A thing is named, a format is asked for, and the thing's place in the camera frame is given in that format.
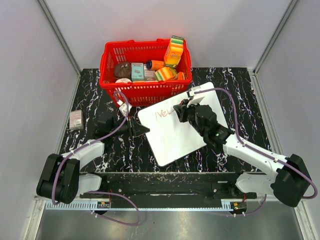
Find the white whiteboard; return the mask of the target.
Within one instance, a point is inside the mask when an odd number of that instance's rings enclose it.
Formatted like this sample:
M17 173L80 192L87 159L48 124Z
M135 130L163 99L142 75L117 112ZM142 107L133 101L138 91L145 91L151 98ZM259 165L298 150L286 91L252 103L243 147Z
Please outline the white whiteboard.
M187 98L188 94L185 91L137 113L140 123L149 129L145 135L160 167L207 145L188 122L179 122L177 113L173 109L174 105Z

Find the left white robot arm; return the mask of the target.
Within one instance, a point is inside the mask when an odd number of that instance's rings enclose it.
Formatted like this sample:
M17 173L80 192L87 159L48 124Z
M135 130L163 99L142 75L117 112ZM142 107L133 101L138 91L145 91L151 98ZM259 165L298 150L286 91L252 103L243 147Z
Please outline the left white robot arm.
M95 127L94 139L64 154L50 154L40 175L36 194L51 199L54 205L70 204L77 196L92 192L96 197L107 195L108 185L95 173L80 175L80 170L94 159L105 154L112 145L114 136L127 134L139 137L150 132L150 129L134 118L122 118L116 122L114 117L99 118Z

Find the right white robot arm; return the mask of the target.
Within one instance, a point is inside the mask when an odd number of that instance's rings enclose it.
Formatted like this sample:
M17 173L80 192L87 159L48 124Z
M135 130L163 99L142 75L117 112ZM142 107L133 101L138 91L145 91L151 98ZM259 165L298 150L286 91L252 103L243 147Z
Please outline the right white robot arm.
M226 123L221 107L194 103L184 99L173 109L181 123L189 123L203 141L216 152L234 156L261 170L244 172L227 186L228 194L239 198L244 193L275 196L286 206L295 208L311 185L311 177L303 159L268 151L238 137Z

